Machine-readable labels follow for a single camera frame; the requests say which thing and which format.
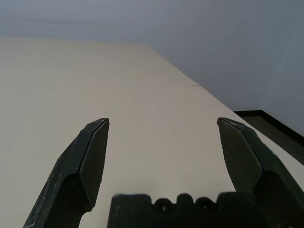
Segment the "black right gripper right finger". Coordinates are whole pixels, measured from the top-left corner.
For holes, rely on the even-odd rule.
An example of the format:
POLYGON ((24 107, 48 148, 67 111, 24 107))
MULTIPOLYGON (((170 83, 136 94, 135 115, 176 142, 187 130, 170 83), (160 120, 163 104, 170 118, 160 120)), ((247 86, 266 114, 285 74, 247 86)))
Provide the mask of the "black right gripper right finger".
POLYGON ((278 156, 241 122, 217 120, 225 164, 238 192, 252 194, 272 228, 304 226, 304 192, 278 156))

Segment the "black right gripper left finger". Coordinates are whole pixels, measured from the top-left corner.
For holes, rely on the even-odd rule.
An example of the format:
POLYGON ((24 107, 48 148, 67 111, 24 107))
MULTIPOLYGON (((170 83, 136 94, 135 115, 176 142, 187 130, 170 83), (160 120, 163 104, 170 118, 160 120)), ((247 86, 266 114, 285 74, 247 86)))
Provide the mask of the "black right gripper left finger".
POLYGON ((87 124, 57 159, 26 228, 77 228, 96 204, 105 165, 110 121, 87 124))

